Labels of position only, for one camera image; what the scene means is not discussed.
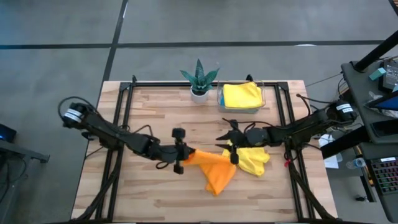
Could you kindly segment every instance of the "clear plastic bin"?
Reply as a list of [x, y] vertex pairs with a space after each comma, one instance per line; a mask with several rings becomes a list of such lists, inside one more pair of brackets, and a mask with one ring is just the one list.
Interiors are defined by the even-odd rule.
[[223, 87], [225, 84], [232, 84], [232, 85], [238, 85], [238, 84], [243, 84], [247, 83], [249, 81], [243, 81], [243, 82], [234, 82], [234, 81], [218, 81], [217, 82], [217, 103], [218, 103], [218, 111], [222, 113], [249, 113], [249, 114], [254, 114], [259, 111], [260, 108], [262, 108], [266, 104], [266, 96], [265, 96], [265, 86], [264, 82], [254, 80], [254, 83], [257, 84], [257, 86], [261, 89], [261, 96], [262, 96], [262, 104], [261, 106], [258, 106], [256, 108], [231, 108], [227, 107], [225, 105], [222, 105], [222, 99], [224, 97], [223, 95]]

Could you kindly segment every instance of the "wooden table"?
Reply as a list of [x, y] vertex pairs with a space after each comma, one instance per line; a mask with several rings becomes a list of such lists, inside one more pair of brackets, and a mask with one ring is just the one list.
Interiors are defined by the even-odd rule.
[[[304, 82], [297, 80], [288, 83], [294, 115], [296, 119], [302, 118], [308, 112], [302, 100], [295, 95], [307, 94]], [[108, 121], [113, 120], [119, 84], [105, 82], [101, 91], [98, 111]], [[151, 125], [154, 136], [161, 139], [162, 144], [174, 143], [172, 128], [184, 128], [187, 132], [184, 140], [190, 147], [221, 154], [222, 149], [214, 146], [220, 143], [215, 138], [230, 129], [229, 124], [221, 120], [222, 117], [238, 121], [267, 121], [278, 125], [280, 121], [275, 92], [272, 88], [266, 88], [266, 105], [257, 114], [230, 114], [218, 112], [214, 90], [210, 91], [205, 105], [197, 105], [191, 101], [186, 87], [135, 87], [129, 125], [131, 130], [145, 124]], [[97, 148], [98, 142], [91, 142], [87, 153]], [[265, 150], [271, 159], [265, 164], [266, 171], [262, 177], [237, 170], [224, 191], [214, 197], [205, 190], [206, 179], [198, 166], [187, 166], [184, 175], [177, 175], [173, 173], [172, 166], [157, 170], [156, 161], [139, 157], [125, 148], [114, 222], [297, 221], [289, 170], [284, 167], [284, 146], [265, 147]], [[105, 157], [106, 150], [103, 150], [85, 161], [73, 218], [79, 216], [98, 193]], [[336, 217], [321, 152], [308, 147], [303, 150], [303, 158], [311, 190], [326, 210]], [[300, 198], [307, 217], [301, 190]], [[103, 216], [108, 211], [107, 200], [109, 197], [106, 198]]]

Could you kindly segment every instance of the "orange cloth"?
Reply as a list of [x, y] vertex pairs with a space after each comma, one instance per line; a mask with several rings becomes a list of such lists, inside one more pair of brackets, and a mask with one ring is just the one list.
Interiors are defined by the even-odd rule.
[[206, 190], [214, 196], [224, 190], [236, 172], [236, 166], [230, 163], [228, 157], [198, 149], [189, 155], [183, 165], [199, 165], [208, 181]]

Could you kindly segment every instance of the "white pot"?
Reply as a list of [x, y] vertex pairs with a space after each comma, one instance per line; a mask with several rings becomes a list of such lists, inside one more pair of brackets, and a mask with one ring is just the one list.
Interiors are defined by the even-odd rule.
[[207, 96], [209, 95], [209, 91], [206, 91], [205, 94], [202, 96], [195, 95], [192, 92], [192, 86], [191, 86], [191, 100], [194, 101], [195, 103], [204, 103], [207, 100]]

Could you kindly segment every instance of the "yellow cloth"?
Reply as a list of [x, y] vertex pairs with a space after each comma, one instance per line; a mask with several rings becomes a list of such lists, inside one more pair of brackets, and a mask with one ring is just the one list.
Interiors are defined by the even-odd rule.
[[229, 162], [229, 158], [198, 149], [183, 161], [183, 165], [199, 165], [208, 181], [206, 190], [214, 196], [224, 190], [236, 172], [236, 166]]
[[258, 108], [262, 106], [261, 89], [254, 82], [240, 85], [225, 84], [224, 103], [228, 108]]
[[[239, 155], [239, 168], [258, 177], [264, 174], [264, 164], [268, 162], [269, 155], [263, 147], [238, 148], [236, 153]], [[230, 154], [224, 149], [223, 156], [229, 158]]]

